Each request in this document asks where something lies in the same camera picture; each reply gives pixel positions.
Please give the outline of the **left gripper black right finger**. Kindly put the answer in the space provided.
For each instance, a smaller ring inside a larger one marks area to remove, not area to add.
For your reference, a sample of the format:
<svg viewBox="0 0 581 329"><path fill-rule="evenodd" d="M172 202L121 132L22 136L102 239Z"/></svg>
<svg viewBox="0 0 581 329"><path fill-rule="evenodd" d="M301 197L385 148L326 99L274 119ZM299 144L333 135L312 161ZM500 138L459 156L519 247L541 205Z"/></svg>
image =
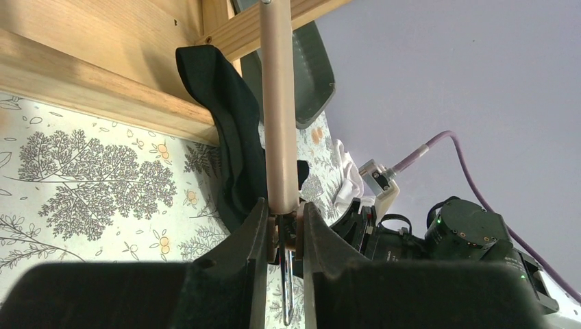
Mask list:
<svg viewBox="0 0 581 329"><path fill-rule="evenodd" d="M543 328L517 272L497 262L374 262L323 220L303 218L307 328Z"/></svg>

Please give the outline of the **black underwear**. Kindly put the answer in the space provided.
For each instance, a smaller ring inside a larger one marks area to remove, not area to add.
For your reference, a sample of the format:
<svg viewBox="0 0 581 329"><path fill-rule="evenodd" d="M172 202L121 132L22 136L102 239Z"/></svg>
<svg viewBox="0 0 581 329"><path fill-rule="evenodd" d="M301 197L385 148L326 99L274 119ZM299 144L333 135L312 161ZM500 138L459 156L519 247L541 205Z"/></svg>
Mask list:
<svg viewBox="0 0 581 329"><path fill-rule="evenodd" d="M188 94L206 108L219 136L217 210L229 232L267 198L259 105L233 65L213 45L178 47L177 71Z"/></svg>

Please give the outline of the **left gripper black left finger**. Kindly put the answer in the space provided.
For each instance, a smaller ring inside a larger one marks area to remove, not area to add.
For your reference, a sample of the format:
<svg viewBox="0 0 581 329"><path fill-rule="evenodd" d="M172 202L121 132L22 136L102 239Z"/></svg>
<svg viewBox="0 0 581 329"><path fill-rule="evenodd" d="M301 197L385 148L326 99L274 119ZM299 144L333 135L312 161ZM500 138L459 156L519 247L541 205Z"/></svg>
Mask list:
<svg viewBox="0 0 581 329"><path fill-rule="evenodd" d="M187 263L45 263L1 307L2 328L263 328L268 206Z"/></svg>

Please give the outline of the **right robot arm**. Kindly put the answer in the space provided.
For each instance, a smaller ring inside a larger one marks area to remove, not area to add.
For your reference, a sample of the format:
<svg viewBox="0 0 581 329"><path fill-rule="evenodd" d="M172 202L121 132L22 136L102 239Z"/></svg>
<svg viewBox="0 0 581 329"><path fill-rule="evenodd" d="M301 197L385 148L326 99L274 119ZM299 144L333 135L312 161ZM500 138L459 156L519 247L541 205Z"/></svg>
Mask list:
<svg viewBox="0 0 581 329"><path fill-rule="evenodd" d="M370 260L501 260L533 292L550 328L580 327L579 303L533 257L515 248L501 215L452 196L429 210L426 227L423 238L414 236L407 217L380 216L355 198L331 229Z"/></svg>

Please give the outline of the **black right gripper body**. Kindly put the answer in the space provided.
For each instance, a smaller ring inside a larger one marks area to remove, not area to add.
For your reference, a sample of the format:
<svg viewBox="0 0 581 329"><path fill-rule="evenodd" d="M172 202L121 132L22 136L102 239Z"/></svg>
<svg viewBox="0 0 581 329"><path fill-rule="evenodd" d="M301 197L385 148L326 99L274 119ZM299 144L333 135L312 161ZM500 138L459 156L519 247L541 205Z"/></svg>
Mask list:
<svg viewBox="0 0 581 329"><path fill-rule="evenodd" d="M370 260L396 262L429 258L425 241L412 234L407 217L386 214L378 219L375 206L365 206L359 198L351 201L331 229Z"/></svg>

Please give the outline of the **beige hanger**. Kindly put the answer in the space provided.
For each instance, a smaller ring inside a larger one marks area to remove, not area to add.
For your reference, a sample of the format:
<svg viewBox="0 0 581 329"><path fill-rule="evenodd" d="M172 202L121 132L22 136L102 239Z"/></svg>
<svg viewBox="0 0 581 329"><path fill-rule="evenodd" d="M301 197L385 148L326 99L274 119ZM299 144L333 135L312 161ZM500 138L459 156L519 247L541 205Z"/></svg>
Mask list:
<svg viewBox="0 0 581 329"><path fill-rule="evenodd" d="M259 1L264 141L270 218L278 251L284 325L295 312L293 254L301 238L293 28L290 1Z"/></svg>

